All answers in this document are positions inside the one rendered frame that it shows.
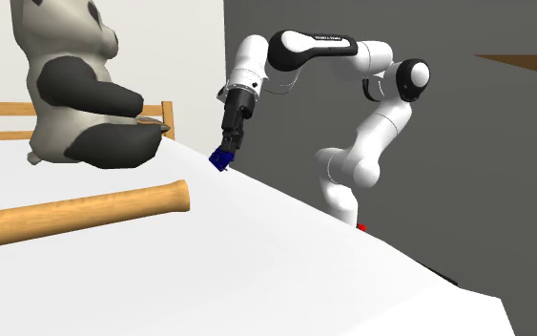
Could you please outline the small blue block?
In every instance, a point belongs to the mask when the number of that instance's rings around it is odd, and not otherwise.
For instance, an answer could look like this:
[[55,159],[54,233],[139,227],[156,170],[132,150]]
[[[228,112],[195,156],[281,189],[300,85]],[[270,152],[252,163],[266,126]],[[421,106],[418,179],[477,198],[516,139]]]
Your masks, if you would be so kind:
[[220,147],[217,147],[209,156],[209,161],[219,170],[219,172],[222,172],[227,169],[234,158],[234,153],[225,152]]

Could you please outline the black and white panda toy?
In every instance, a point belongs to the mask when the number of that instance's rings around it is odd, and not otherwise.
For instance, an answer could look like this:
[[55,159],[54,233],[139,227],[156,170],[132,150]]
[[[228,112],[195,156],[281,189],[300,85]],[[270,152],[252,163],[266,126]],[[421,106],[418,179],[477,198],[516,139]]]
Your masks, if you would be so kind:
[[112,81],[106,63],[118,38],[93,0],[10,0],[10,15],[37,115],[30,164],[125,169],[155,156],[170,128],[142,114],[141,94]]

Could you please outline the wooden baseball bat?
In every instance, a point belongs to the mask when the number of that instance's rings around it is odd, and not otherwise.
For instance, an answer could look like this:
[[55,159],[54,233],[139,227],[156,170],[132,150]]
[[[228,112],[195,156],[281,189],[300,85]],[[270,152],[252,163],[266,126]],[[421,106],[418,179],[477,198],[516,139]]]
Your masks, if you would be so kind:
[[189,188],[183,179],[136,190],[2,209],[0,245],[189,210]]

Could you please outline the white bed with wooden frame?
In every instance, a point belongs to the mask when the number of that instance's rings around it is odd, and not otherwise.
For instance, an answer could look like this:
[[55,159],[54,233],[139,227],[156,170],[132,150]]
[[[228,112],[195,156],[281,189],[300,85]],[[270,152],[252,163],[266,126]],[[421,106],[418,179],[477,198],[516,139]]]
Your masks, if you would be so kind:
[[0,141],[0,209],[183,179],[186,213],[0,247],[0,336],[514,336],[502,302],[164,139],[127,170],[31,165]]

